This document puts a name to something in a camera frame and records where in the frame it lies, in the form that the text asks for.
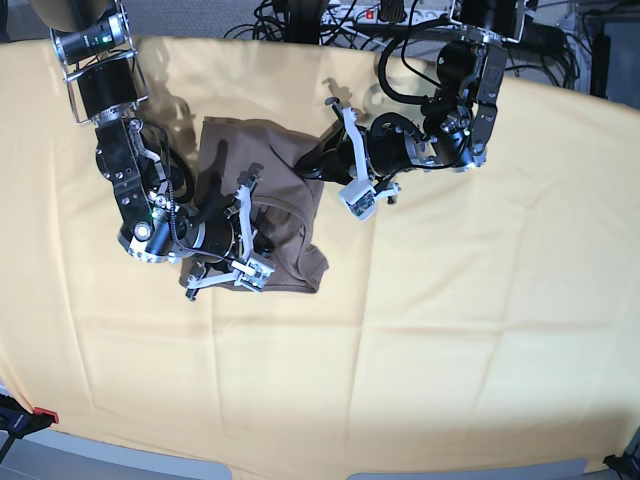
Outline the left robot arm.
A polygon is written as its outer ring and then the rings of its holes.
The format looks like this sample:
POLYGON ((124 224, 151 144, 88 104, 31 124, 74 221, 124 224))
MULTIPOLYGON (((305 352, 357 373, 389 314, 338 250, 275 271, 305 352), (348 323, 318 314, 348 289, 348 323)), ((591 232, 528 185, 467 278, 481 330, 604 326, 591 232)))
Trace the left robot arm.
POLYGON ((382 189, 403 172, 467 171, 483 165, 506 70, 505 46, 521 40, 525 10, 523 1, 454 1, 434 19, 419 21, 408 13, 405 31, 382 51, 376 75, 389 99, 419 108, 422 124, 387 112, 364 128, 348 119, 338 98, 330 97, 326 103, 340 125, 297 161, 296 174, 340 185, 363 178, 382 189), (396 91, 387 75, 392 52, 405 50, 411 39, 429 31, 455 36, 438 54, 437 76, 427 80, 434 93, 396 91))

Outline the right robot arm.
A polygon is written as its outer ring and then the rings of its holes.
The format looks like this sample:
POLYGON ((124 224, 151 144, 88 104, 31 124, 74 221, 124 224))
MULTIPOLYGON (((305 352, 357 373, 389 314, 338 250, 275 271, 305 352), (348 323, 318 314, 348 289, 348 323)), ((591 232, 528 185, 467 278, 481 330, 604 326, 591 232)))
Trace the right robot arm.
POLYGON ((192 209, 190 168, 164 128, 135 114, 149 90, 124 5, 34 1, 31 6, 49 29, 75 122, 95 127, 96 163, 113 188, 123 248, 145 263, 195 255, 248 269, 255 238, 249 221, 252 185, 240 185, 223 210, 213 201, 192 209))

